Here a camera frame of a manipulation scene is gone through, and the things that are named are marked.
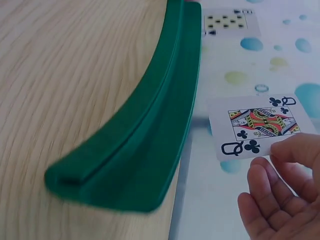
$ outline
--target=polka dot tablecloth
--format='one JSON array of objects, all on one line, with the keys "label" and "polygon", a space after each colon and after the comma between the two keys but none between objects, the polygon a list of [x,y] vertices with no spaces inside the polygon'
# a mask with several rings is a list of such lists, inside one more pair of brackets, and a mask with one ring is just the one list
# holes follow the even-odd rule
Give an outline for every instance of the polka dot tablecloth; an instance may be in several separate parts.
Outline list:
[{"label": "polka dot tablecloth", "polygon": [[197,96],[181,156],[169,239],[248,240],[237,197],[248,191],[251,159],[217,160],[206,100],[295,93],[320,132],[320,1],[197,2],[206,12],[252,12],[260,34],[236,30],[222,36],[219,30],[227,31],[222,28],[216,35],[203,34]]}]

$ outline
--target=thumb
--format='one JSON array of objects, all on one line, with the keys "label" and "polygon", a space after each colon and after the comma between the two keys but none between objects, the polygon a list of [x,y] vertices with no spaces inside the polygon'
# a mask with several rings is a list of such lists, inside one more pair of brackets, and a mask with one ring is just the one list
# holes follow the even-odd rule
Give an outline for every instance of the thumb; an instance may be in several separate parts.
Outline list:
[{"label": "thumb", "polygon": [[320,135],[298,133],[271,145],[271,155],[282,163],[299,163],[312,169],[320,187]]}]

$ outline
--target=hand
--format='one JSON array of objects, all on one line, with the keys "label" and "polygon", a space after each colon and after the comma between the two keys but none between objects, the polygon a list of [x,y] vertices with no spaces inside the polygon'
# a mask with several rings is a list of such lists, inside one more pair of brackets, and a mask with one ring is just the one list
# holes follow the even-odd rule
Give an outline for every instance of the hand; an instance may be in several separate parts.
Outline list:
[{"label": "hand", "polygon": [[[250,194],[238,197],[240,215],[252,240],[320,239],[320,136],[298,133],[271,146],[270,159],[295,196],[263,157],[247,174]],[[313,178],[300,163],[312,169]]]}]

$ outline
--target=wooden table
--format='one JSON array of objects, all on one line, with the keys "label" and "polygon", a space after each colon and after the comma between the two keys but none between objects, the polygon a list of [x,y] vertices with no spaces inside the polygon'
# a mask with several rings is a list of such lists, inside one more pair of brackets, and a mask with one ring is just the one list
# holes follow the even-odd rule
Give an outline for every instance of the wooden table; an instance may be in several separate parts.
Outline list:
[{"label": "wooden table", "polygon": [[61,201],[48,165],[126,101],[161,33],[166,0],[0,0],[0,239],[167,240],[176,178],[150,215]]}]

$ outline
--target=club symbol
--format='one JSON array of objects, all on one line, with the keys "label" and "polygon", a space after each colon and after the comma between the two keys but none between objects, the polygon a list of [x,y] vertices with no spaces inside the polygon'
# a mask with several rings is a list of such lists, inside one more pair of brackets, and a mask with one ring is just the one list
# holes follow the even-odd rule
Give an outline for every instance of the club symbol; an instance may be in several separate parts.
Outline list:
[{"label": "club symbol", "polygon": [[254,154],[257,154],[260,152],[259,148],[260,148],[260,145],[258,145],[256,140],[250,140],[249,144],[244,145],[245,150],[252,151]]},{"label": "club symbol", "polygon": [[289,112],[289,110],[284,107],[281,107],[280,110],[283,114],[287,114],[287,112]]},{"label": "club symbol", "polygon": [[238,137],[246,139],[248,138],[248,133],[245,130],[241,130],[239,133],[236,134]]},{"label": "club symbol", "polygon": [[274,97],[270,97],[269,103],[271,103],[275,107],[278,107],[278,105],[281,104],[281,101],[279,99],[275,99]]}]

